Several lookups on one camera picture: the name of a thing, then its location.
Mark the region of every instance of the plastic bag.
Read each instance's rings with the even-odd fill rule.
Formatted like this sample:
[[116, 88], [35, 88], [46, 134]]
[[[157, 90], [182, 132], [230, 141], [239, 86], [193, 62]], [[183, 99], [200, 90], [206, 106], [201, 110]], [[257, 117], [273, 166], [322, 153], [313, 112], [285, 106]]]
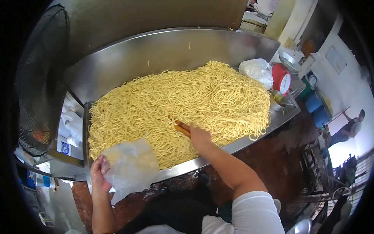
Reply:
[[252, 77], [260, 81], [265, 85], [266, 89], [270, 89], [273, 86], [272, 67], [262, 58], [241, 62], [239, 65], [239, 72], [243, 76]]
[[61, 113], [61, 119], [71, 134], [67, 137], [68, 143], [78, 147], [82, 141], [83, 119], [72, 111]]
[[101, 154], [107, 158], [105, 165], [101, 166], [104, 179], [116, 189], [112, 205], [130, 193], [149, 188], [159, 170], [157, 157], [144, 138], [134, 142], [121, 142]]

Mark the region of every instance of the plastic sheet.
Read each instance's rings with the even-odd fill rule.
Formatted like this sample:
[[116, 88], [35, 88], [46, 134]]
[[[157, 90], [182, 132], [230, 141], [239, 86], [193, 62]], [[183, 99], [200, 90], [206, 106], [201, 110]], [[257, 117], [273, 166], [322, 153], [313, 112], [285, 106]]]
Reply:
[[130, 193], [149, 188], [156, 178], [159, 163], [144, 138], [121, 142], [105, 150], [102, 155], [106, 157], [101, 166], [104, 178], [116, 189], [112, 205]]

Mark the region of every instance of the blue container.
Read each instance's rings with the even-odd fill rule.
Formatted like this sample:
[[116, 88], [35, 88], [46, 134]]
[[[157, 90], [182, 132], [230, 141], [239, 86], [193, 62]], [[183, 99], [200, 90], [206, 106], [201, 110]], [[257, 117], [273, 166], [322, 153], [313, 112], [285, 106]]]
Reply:
[[322, 106], [322, 101], [319, 99], [317, 94], [313, 92], [305, 101], [306, 109], [309, 113], [317, 110], [320, 106]]
[[329, 118], [327, 116], [326, 110], [324, 107], [320, 107], [313, 113], [314, 125], [317, 128], [320, 128], [323, 124], [327, 124]]

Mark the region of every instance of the hand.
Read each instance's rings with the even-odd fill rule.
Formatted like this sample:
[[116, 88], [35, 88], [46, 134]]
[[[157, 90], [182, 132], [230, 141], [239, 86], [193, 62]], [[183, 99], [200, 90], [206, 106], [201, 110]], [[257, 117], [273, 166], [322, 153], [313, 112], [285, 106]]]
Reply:
[[203, 155], [207, 149], [214, 147], [210, 133], [199, 127], [195, 128], [192, 122], [190, 123], [190, 133], [192, 145], [200, 154]]
[[106, 157], [100, 155], [91, 166], [92, 190], [108, 193], [112, 185], [104, 179], [104, 174], [108, 170], [102, 170], [102, 165], [107, 161]]

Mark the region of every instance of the yellow noodle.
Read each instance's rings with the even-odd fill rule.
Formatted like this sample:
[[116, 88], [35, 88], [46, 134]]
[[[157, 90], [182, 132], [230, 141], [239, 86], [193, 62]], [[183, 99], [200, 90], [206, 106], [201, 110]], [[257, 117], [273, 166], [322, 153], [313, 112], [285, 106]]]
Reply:
[[96, 101], [90, 112], [89, 154], [142, 137], [152, 146], [159, 169], [198, 156], [174, 119], [208, 130], [216, 145], [243, 136], [256, 140], [269, 126], [270, 99], [265, 87], [220, 62], [190, 71], [164, 71], [125, 82]]

